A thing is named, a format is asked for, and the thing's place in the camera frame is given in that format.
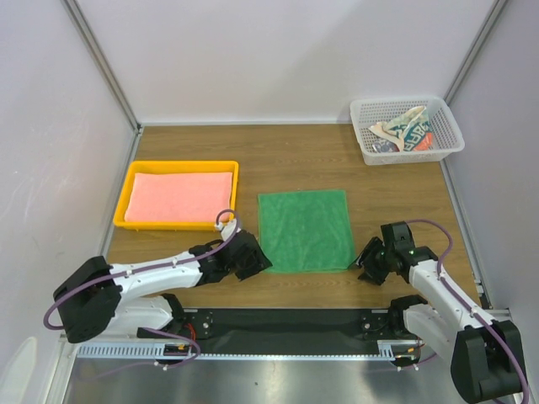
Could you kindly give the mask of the green towel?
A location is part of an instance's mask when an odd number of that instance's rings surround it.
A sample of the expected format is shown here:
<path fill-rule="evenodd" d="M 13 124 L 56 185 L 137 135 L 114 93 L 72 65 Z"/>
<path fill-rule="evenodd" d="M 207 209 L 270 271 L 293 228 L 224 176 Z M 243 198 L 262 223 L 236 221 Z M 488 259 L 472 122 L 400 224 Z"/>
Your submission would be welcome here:
<path fill-rule="evenodd" d="M 343 190 L 259 195 L 259 242 L 273 274 L 335 273 L 355 258 Z"/>

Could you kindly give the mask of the yellow plastic tray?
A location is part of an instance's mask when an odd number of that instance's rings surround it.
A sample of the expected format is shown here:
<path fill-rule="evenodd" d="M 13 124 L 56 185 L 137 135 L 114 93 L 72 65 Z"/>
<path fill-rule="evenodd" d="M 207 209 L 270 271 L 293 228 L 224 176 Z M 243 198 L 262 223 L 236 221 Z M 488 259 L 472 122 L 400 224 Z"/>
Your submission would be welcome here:
<path fill-rule="evenodd" d="M 214 231 L 214 225 L 226 223 L 234 217 L 228 212 L 224 215 L 217 214 L 211 222 L 127 222 L 125 212 L 129 204 L 134 178 L 137 173 L 149 174 L 173 174 L 173 173 L 231 173 L 232 194 L 230 208 L 233 210 L 236 203 L 237 177 L 239 164 L 235 161 L 134 161 L 129 166 L 125 181 L 120 193 L 114 215 L 114 224 L 125 229 L 146 231 Z"/>

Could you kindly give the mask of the pink towel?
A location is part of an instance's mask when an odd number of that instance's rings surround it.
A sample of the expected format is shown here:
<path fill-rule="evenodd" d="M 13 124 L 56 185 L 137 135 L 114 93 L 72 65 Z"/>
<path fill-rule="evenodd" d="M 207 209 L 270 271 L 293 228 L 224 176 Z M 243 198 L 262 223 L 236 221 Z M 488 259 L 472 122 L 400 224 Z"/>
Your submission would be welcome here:
<path fill-rule="evenodd" d="M 230 208 L 231 173 L 137 173 L 127 222 L 211 222 Z"/>

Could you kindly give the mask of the patterned white cloth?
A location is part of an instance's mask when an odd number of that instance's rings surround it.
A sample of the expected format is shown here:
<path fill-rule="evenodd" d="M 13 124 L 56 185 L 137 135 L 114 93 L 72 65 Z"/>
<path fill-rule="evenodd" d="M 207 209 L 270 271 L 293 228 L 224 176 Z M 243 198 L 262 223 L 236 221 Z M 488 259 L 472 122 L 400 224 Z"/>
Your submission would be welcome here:
<path fill-rule="evenodd" d="M 421 152 L 433 146 L 434 135 L 427 108 L 416 106 L 386 122 L 377 122 L 368 130 L 376 140 L 375 152 Z"/>

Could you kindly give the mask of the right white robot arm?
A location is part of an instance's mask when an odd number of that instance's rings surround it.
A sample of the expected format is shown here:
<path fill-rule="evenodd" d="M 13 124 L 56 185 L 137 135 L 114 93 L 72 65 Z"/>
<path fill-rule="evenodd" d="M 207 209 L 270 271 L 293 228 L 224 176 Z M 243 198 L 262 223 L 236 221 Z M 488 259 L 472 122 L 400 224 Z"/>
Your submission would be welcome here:
<path fill-rule="evenodd" d="M 531 399 L 518 327 L 498 320 L 452 279 L 445 254 L 418 246 L 406 221 L 385 224 L 354 260 L 360 279 L 381 285 L 390 273 L 416 289 L 393 300 L 388 330 L 397 338 L 411 334 L 426 342 L 450 365 L 451 379 L 467 403 L 500 402 L 519 395 Z"/>

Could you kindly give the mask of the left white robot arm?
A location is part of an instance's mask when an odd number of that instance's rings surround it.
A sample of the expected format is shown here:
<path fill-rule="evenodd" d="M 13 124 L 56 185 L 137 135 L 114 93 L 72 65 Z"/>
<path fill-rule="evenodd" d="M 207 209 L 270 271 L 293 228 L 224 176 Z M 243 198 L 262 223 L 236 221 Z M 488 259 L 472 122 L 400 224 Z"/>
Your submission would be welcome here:
<path fill-rule="evenodd" d="M 110 264 L 96 256 L 54 291 L 52 308 L 69 343 L 104 332 L 147 337 L 151 329 L 175 337 L 184 330 L 185 316 L 170 290 L 219 283 L 230 273 L 245 280 L 271 265 L 256 237 L 245 230 L 145 263 Z"/>

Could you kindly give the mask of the white plastic basket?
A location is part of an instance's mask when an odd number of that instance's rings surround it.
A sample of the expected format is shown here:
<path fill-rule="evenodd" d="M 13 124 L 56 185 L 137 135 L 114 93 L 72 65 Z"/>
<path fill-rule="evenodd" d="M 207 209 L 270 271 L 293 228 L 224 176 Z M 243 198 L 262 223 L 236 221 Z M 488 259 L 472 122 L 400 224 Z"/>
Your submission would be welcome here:
<path fill-rule="evenodd" d="M 448 105 L 434 96 L 359 99 L 350 117 L 367 165 L 438 162 L 465 147 Z"/>

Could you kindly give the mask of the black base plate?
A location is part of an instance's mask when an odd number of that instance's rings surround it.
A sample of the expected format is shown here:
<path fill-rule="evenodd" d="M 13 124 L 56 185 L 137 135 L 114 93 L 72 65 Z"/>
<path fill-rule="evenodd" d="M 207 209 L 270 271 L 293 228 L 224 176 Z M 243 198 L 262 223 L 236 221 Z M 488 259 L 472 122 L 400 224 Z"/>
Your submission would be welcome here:
<path fill-rule="evenodd" d="M 424 351 L 386 309 L 186 309 L 161 330 L 193 336 L 204 354 L 367 355 L 378 354 L 381 343 L 399 359 Z"/>

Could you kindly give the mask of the aluminium frame rail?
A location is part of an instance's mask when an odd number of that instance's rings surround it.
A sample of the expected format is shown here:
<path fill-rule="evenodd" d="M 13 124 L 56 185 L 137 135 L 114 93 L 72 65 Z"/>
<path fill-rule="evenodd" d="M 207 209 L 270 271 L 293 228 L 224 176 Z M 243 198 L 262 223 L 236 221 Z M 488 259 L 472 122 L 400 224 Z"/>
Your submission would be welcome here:
<path fill-rule="evenodd" d="M 176 301 L 168 308 L 169 320 L 151 325 L 148 320 L 136 319 L 135 311 L 116 317 L 116 309 L 79 315 L 61 314 L 64 332 L 70 343 L 87 342 L 104 332 L 135 331 L 139 338 L 152 338 L 157 332 L 178 335 L 185 327 L 199 340 L 224 338 L 229 334 L 315 335 L 336 332 L 340 337 L 361 341 L 377 339 L 412 339 L 403 325 L 402 312 L 394 307 L 374 309 L 197 309 L 184 311 Z"/>

